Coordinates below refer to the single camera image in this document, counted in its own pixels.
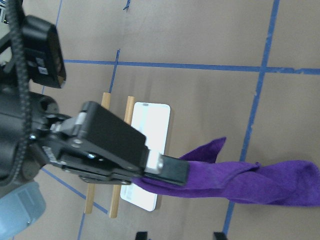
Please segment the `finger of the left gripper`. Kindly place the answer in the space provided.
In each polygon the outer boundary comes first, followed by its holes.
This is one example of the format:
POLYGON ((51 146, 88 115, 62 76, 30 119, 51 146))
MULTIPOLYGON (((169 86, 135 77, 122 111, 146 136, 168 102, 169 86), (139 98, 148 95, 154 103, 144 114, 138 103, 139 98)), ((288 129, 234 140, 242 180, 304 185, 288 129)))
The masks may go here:
POLYGON ((144 176, 152 180, 184 186, 189 176, 189 163, 185 160, 149 150, 144 176))

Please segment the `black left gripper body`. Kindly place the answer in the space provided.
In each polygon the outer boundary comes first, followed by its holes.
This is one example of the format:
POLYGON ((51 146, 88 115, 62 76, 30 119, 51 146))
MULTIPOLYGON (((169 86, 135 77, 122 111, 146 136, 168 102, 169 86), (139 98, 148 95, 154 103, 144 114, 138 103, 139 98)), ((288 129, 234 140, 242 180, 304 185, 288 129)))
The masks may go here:
POLYGON ((145 174, 146 138, 94 101, 70 117, 49 96, 31 92, 31 129, 26 130, 18 90, 0 91, 0 181, 28 181, 53 165, 83 181, 128 185, 145 174))

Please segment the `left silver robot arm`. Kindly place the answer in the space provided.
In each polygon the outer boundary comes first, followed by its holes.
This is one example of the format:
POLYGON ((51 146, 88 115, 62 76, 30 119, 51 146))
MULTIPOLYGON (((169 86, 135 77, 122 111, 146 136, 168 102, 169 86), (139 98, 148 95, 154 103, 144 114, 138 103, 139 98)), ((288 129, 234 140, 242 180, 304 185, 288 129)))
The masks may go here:
POLYGON ((150 177, 175 187, 186 184, 188 162, 146 146, 146 137, 100 104, 88 101, 79 114, 59 112, 57 102, 30 93, 31 131, 21 161, 23 117, 16 87, 0 89, 0 178, 14 169, 16 179, 0 187, 0 237, 7 240, 34 224, 44 213, 45 200, 34 178, 45 165, 78 175, 91 184, 129 185, 150 177))

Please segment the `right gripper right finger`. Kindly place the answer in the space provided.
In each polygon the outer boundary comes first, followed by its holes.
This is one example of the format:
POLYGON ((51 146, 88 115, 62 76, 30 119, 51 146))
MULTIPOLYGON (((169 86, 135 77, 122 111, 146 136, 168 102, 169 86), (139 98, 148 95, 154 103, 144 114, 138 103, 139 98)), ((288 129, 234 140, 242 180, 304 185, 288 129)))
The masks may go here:
POLYGON ((214 232, 213 240, 228 240, 228 238, 224 232, 214 232))

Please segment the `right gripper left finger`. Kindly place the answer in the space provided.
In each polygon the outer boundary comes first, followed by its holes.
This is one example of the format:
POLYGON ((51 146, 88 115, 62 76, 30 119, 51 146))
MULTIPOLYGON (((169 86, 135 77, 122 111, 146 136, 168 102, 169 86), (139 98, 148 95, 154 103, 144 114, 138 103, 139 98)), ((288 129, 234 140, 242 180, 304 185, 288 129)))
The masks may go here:
POLYGON ((138 231, 135 235, 135 240, 148 240, 148 232, 138 231))

